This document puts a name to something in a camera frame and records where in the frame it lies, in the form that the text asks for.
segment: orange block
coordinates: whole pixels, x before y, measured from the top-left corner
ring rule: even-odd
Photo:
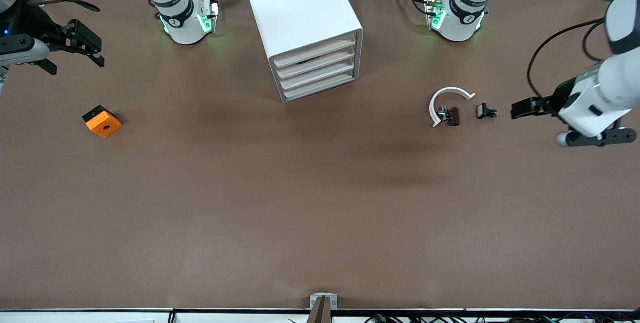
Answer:
[[[109,137],[122,128],[118,118],[101,105],[83,115],[82,118],[89,130],[102,138]]]

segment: small black object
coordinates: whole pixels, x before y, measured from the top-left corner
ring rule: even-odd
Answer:
[[[95,107],[94,109],[91,109],[91,111],[85,115],[82,116],[82,120],[84,120],[85,123],[93,120],[93,118],[97,115],[99,115],[100,113],[106,112],[112,116],[115,117],[115,115],[113,113],[111,113],[107,108],[98,105],[97,107]]]
[[[487,108],[487,104],[483,103],[478,106],[477,118],[478,120],[484,120],[484,118],[497,118],[498,111],[496,109]]]
[[[443,105],[438,112],[438,116],[448,126],[457,127],[460,125],[460,110],[456,106],[448,109],[446,105]]]

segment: white curved part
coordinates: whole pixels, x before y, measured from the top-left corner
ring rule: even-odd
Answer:
[[[456,93],[457,95],[464,97],[464,99],[466,99],[467,101],[476,96],[476,93],[470,94],[466,90],[457,88],[455,86],[448,86],[447,88],[442,88],[438,92],[436,92],[433,95],[433,98],[431,98],[431,102],[429,103],[429,114],[431,115],[431,119],[433,120],[434,128],[438,127],[438,125],[442,123],[442,120],[438,116],[438,113],[436,113],[435,104],[436,98],[438,98],[438,96],[442,95],[443,93]]]

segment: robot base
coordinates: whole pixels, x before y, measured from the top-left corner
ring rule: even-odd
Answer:
[[[449,6],[450,0],[429,0],[424,3],[425,12],[435,14],[434,17],[427,15],[429,29],[452,42],[464,42],[470,39],[480,29],[485,13],[471,24],[462,24],[460,19],[446,8]]]

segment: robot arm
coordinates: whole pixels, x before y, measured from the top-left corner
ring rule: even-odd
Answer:
[[[640,107],[640,0],[614,0],[605,27],[613,56],[560,84],[553,95],[512,105],[512,118],[551,114],[569,125],[560,146],[606,146],[636,140],[620,119]]]
[[[28,63],[55,75],[58,67],[48,57],[64,51],[85,55],[105,67],[102,39],[77,19],[66,26],[55,23],[39,7],[50,1],[62,0],[0,0],[0,65]]]
[[[211,0],[151,0],[160,13],[164,31],[180,45],[198,43],[215,32],[218,2]]]
[[[429,26],[449,41],[463,42],[480,29],[489,0],[432,0],[426,8]]]

